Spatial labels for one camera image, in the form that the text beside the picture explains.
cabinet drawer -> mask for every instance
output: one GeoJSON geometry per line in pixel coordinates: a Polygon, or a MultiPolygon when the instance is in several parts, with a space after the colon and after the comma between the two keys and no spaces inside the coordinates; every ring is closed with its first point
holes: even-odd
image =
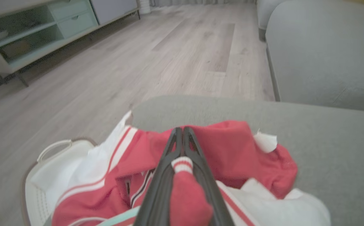
{"type": "Polygon", "coordinates": [[[84,30],[87,30],[96,24],[95,17],[92,13],[84,13],[60,22],[59,28],[63,37],[68,38],[84,30]]]}
{"type": "Polygon", "coordinates": [[[89,10],[89,4],[88,0],[61,0],[49,4],[49,8],[56,20],[61,20],[89,10]]]}

cabinet door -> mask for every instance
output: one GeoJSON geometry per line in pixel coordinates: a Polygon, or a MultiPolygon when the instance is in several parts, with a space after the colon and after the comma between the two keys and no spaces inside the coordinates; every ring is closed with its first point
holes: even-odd
{"type": "Polygon", "coordinates": [[[91,0],[100,25],[106,24],[137,8],[136,0],[91,0]]]}

floor plank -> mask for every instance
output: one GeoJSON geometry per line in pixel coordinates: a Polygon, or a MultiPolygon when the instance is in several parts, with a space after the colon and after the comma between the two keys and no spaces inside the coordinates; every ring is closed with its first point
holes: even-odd
{"type": "Polygon", "coordinates": [[[0,86],[0,226],[22,224],[21,178],[44,147],[77,136],[101,143],[144,100],[274,100],[265,48],[255,5],[183,5],[118,20],[33,63],[23,73],[30,87],[0,86]]]}

red and white jacket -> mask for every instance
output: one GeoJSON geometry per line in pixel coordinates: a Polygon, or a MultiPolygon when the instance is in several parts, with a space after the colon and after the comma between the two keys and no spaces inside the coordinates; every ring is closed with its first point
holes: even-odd
{"type": "MultiPolygon", "coordinates": [[[[171,130],[157,133],[126,126],[129,116],[87,155],[48,164],[34,176],[33,183],[50,199],[53,226],[97,225],[142,203],[171,130]],[[53,168],[63,173],[49,175],[53,168]]],[[[240,189],[248,179],[258,181],[275,199],[291,192],[298,170],[294,160],[279,144],[270,149],[261,142],[264,137],[256,142],[246,122],[190,127],[223,196],[229,192],[223,187],[240,189]]]]}

gray sofa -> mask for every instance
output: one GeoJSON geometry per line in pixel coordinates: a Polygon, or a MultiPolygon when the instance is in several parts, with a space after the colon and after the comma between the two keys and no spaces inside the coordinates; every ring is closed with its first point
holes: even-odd
{"type": "Polygon", "coordinates": [[[133,109],[134,126],[158,132],[223,120],[277,135],[298,165],[295,187],[324,202],[331,225],[364,225],[364,111],[198,96],[162,96],[133,109]]]}
{"type": "Polygon", "coordinates": [[[283,2],[266,40],[277,100],[364,110],[364,5],[283,2]]]}

